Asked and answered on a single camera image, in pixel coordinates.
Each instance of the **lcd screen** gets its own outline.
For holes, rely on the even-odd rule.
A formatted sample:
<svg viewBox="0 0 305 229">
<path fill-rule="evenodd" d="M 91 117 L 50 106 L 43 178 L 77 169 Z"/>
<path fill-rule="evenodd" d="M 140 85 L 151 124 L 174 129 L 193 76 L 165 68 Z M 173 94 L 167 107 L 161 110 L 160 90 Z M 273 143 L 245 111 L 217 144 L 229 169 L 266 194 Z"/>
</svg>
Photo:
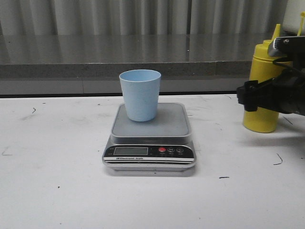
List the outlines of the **lcd screen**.
<svg viewBox="0 0 305 229">
<path fill-rule="evenodd" d="M 113 155 L 148 155 L 146 147 L 117 147 Z"/>
</svg>

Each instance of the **digital kitchen scale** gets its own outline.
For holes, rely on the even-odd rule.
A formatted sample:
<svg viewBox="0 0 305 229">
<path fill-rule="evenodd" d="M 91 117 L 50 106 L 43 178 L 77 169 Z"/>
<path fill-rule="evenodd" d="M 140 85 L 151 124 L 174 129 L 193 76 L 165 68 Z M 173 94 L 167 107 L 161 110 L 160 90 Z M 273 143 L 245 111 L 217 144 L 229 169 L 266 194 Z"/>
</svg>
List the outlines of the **digital kitchen scale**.
<svg viewBox="0 0 305 229">
<path fill-rule="evenodd" d="M 194 166 L 191 127 L 183 104 L 159 103 L 147 122 L 127 117 L 120 105 L 102 156 L 114 170 L 184 171 Z"/>
</svg>

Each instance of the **metal wall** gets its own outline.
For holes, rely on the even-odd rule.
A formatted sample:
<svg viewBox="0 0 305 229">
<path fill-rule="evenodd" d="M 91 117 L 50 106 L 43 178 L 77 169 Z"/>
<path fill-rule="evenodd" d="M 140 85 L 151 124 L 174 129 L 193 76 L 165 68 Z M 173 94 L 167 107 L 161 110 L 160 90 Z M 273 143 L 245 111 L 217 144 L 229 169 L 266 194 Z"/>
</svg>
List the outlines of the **metal wall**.
<svg viewBox="0 0 305 229">
<path fill-rule="evenodd" d="M 0 0 L 0 35 L 264 33 L 287 0 Z"/>
</svg>

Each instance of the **plastic cup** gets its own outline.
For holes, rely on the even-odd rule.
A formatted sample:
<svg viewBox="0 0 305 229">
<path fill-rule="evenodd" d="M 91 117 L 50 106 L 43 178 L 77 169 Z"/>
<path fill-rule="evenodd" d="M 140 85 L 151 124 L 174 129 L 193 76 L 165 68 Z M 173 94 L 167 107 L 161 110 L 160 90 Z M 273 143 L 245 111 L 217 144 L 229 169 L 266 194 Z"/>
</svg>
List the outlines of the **plastic cup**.
<svg viewBox="0 0 305 229">
<path fill-rule="evenodd" d="M 161 73 L 154 70 L 130 70 L 120 74 L 127 116 L 137 122 L 156 117 Z"/>
</svg>

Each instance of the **yellow squeeze bottle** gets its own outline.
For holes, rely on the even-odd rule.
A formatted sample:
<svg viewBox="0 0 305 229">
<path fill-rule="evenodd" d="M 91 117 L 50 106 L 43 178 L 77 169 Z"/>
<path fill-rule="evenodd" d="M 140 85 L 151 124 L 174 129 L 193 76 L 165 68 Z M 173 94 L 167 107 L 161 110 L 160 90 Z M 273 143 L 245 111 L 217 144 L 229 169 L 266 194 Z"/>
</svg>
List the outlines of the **yellow squeeze bottle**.
<svg viewBox="0 0 305 229">
<path fill-rule="evenodd" d="M 250 80 L 258 80 L 259 83 L 278 76 L 284 69 L 281 66 L 272 64 L 278 57 L 268 55 L 268 46 L 280 36 L 281 25 L 277 24 L 271 40 L 264 40 L 262 44 L 255 47 Z M 260 133 L 270 133 L 275 130 L 278 119 L 278 112 L 258 107 L 257 111 L 244 112 L 243 124 L 246 128 Z"/>
</svg>

